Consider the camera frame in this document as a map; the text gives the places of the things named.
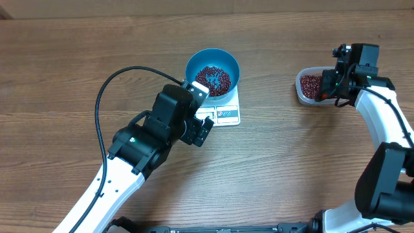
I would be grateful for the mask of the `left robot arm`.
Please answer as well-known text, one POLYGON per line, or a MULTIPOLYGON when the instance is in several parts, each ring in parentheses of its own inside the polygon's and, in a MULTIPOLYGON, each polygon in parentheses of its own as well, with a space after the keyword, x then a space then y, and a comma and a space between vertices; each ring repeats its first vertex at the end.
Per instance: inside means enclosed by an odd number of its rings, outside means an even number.
POLYGON ((143 111, 113 137, 94 181, 56 227, 56 232, 103 232, 110 220, 164 163, 181 140, 202 146, 213 121, 195 113, 209 90, 197 83, 165 85, 151 110, 143 111))

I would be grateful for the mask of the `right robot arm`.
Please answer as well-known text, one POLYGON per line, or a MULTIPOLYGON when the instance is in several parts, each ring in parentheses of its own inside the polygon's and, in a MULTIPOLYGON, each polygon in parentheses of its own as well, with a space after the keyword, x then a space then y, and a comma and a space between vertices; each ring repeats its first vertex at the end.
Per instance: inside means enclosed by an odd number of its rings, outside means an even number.
POLYGON ((311 232, 367 232, 413 222, 413 183, 400 181, 400 173, 413 177, 413 130, 398 106, 395 86, 379 76, 379 47, 368 43, 342 44, 333 49, 334 69, 321 74, 315 102, 336 99, 335 106, 350 105, 362 115, 375 153, 361 174, 354 197, 321 211, 311 232))

